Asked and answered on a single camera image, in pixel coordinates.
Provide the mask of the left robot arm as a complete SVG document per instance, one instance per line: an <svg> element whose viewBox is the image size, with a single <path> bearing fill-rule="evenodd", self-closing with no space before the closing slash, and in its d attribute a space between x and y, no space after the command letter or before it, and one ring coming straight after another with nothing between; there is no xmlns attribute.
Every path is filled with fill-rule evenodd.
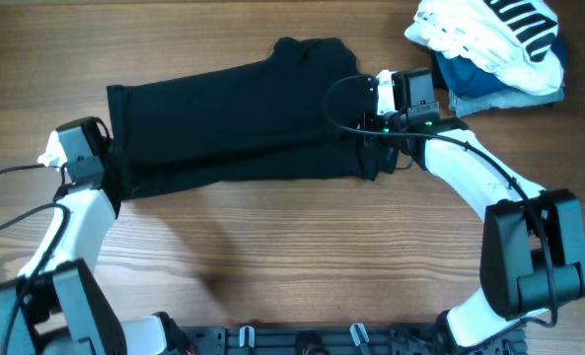
<svg viewBox="0 0 585 355"><path fill-rule="evenodd" d="M57 127L40 168L62 183L45 209L53 218L35 255L0 283L3 354L195 354L195 343L165 313L122 322L94 277L121 196L110 179L110 133L97 117Z"/></svg>

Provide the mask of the black t-shirt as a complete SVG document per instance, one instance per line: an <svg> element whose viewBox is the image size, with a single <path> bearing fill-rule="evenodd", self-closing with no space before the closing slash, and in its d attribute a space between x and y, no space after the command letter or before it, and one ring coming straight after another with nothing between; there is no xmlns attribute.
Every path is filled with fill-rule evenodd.
<svg viewBox="0 0 585 355"><path fill-rule="evenodd" d="M397 165L395 149L351 131L376 98L337 38L283 37L263 61L107 96L129 199L218 181L374 179Z"/></svg>

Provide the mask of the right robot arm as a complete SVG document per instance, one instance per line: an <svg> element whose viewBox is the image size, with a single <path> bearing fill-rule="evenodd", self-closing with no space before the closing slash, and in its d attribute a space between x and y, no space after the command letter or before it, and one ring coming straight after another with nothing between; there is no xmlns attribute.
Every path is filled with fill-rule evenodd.
<svg viewBox="0 0 585 355"><path fill-rule="evenodd" d="M480 286L438 317L424 339L432 352L479 351L528 322L555 326L561 306L585 297L579 199L525 179L463 121L441 117L427 69L384 70L364 82L376 104L358 130L448 183L483 223Z"/></svg>

